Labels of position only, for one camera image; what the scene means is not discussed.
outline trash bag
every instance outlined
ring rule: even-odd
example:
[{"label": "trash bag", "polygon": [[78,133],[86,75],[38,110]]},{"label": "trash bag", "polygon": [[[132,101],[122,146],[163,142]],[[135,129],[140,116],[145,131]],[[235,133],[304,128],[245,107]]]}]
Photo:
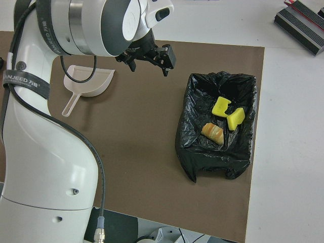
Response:
[{"label": "trash bag", "polygon": [[[246,117],[235,131],[228,129],[226,118],[212,114],[219,96],[231,101],[226,114],[239,107],[244,109]],[[254,76],[227,72],[190,75],[175,147],[182,168],[193,182],[200,170],[224,170],[227,179],[235,179],[247,169],[251,163],[256,99]],[[224,129],[224,145],[201,134],[206,123]]]}]

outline croissant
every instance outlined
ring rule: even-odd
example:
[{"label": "croissant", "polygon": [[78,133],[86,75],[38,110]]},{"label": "croissant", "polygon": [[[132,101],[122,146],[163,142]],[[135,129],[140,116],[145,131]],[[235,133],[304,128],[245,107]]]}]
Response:
[{"label": "croissant", "polygon": [[206,125],[204,125],[201,134],[213,140],[215,143],[219,145],[224,144],[223,129],[212,123],[207,123]]}]

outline brown mat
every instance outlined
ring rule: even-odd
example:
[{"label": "brown mat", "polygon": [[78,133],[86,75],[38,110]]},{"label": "brown mat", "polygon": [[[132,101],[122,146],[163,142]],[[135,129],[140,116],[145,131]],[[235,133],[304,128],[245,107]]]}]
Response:
[{"label": "brown mat", "polygon": [[[0,32],[4,58],[11,35]],[[252,165],[235,180],[226,180],[222,173],[199,173],[194,184],[178,162],[174,143],[189,75],[222,70],[251,74],[257,77],[260,90],[264,48],[158,45],[164,43],[170,43],[177,56],[176,69],[168,77],[149,63],[137,61],[132,73],[114,58],[100,57],[98,68],[116,69],[110,86],[98,97],[81,97],[69,118],[61,116],[71,93],[64,88],[64,73],[56,59],[50,111],[86,135],[100,152],[107,177],[107,209],[244,242]],[[67,67],[93,64],[92,57],[65,60]],[[95,205],[99,202],[98,186]]]}]

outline yellow object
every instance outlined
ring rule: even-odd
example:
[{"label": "yellow object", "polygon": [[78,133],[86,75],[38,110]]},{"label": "yellow object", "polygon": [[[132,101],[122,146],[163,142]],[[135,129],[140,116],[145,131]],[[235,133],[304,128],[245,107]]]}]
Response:
[{"label": "yellow object", "polygon": [[228,104],[230,104],[231,101],[228,99],[225,99],[224,97],[218,97],[216,104],[214,105],[212,109],[212,114],[221,116],[221,117],[228,117],[227,114],[225,114],[225,111],[228,108]]},{"label": "yellow object", "polygon": [[244,118],[245,114],[243,108],[236,109],[235,112],[227,117],[228,129],[234,131],[237,125],[242,124]]}]

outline white tabletop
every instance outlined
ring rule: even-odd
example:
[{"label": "white tabletop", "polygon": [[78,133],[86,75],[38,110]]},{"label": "white tabletop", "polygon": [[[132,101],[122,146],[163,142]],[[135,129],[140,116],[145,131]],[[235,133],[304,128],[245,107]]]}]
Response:
[{"label": "white tabletop", "polygon": [[[174,14],[154,28],[156,39],[265,47],[247,243],[324,239],[324,54],[273,23],[283,1],[173,0]],[[13,6],[1,3],[0,30],[13,30]]]}]

